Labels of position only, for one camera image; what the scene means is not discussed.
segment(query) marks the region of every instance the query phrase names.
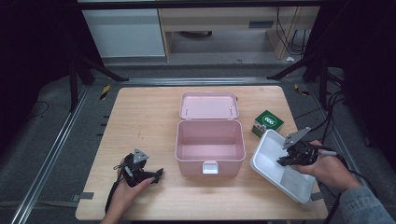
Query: green box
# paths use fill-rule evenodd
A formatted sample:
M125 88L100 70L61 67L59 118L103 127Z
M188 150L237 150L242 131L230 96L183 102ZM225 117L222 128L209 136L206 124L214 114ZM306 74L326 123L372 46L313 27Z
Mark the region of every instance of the green box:
M277 132L282 127L283 123L283 120L268 110L265 110L254 120L251 131L257 136L262 137L268 129L272 129Z

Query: pink plastic box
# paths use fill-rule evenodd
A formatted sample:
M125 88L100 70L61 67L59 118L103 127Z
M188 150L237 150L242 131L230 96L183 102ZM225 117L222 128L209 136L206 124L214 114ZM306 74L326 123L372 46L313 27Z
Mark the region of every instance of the pink plastic box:
M186 92L181 97L176 158L183 175L237 175L246 157L236 96Z

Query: white plastic container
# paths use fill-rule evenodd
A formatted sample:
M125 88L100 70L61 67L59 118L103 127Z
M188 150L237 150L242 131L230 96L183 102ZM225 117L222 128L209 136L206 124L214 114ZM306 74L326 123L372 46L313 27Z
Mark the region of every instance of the white plastic container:
M285 142L279 133L267 130L262 136L250 165L257 173L289 195L294 201L308 203L311 198L315 178L312 175L302 175L289 166L277 163L280 157L288 152L282 149Z
M177 126L176 158L183 175L237 175L246 157L236 96L186 92Z

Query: box latch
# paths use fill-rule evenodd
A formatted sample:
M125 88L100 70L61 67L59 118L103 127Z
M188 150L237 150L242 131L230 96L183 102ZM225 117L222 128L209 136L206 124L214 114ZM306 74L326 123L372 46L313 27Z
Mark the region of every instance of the box latch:
M204 161L202 173L204 175L217 175L219 173L219 164L216 161Z

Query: human hand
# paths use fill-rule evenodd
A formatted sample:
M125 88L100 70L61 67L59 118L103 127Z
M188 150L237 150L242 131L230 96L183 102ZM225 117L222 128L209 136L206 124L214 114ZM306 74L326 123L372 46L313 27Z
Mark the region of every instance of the human hand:
M321 146L318 140L311 142L311 144ZM292 165L291 168L302 174L312 175L325 185L337 188L341 192L361 186L361 183L348 171L344 164L334 156L319 155L314 164L307 166Z
M125 179L122 179L117 185L116 190L111 198L111 204L108 207L105 217L102 219L102 224L119 223L122 215L132 206L134 199L145 188L147 188L154 178L143 180L135 187L129 187Z

